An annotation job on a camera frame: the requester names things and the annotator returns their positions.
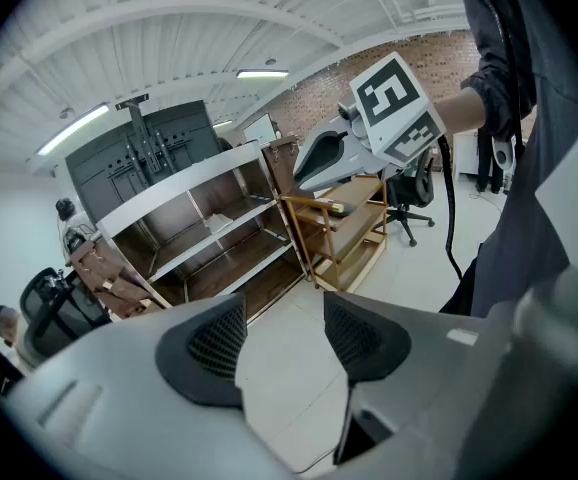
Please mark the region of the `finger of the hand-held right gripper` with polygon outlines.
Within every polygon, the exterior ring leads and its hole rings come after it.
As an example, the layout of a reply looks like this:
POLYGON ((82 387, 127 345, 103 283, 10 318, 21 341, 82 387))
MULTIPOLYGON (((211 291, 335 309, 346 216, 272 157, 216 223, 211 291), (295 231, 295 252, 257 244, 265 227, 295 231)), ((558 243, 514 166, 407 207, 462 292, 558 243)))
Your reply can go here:
POLYGON ((303 191, 316 191, 351 180, 342 167, 347 132, 327 132, 316 137, 303 161, 296 165, 295 185, 303 191))
POLYGON ((332 158, 329 161, 311 157, 297 174, 297 186, 307 192, 332 188, 347 183, 359 174, 376 174, 385 167, 385 162, 373 155, 361 157, 332 158))

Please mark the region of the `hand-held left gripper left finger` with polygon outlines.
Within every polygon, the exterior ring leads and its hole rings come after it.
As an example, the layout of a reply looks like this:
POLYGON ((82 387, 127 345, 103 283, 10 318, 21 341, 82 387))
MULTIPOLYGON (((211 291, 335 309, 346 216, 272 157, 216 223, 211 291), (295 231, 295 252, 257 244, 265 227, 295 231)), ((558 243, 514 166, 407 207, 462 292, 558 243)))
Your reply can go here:
POLYGON ((247 424, 239 294, 105 325, 7 395, 14 427, 66 479, 288 479, 247 424))

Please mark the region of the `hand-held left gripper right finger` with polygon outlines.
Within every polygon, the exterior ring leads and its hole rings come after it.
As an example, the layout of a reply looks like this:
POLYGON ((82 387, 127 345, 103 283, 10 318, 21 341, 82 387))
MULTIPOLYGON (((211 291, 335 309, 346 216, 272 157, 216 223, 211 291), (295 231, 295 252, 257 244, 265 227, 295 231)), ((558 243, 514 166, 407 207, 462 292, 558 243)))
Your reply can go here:
POLYGON ((514 306, 484 318, 323 296, 348 378, 331 479, 463 479, 464 444, 510 349, 514 306))

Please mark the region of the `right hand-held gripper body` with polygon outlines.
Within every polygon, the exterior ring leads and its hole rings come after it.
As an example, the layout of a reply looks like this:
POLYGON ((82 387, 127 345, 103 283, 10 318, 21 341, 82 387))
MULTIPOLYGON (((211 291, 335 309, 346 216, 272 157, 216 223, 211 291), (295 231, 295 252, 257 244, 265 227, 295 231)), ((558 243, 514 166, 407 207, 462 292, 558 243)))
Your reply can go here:
POLYGON ((446 132, 412 69, 396 52, 349 82, 339 113, 353 135, 382 161, 407 167, 446 132))

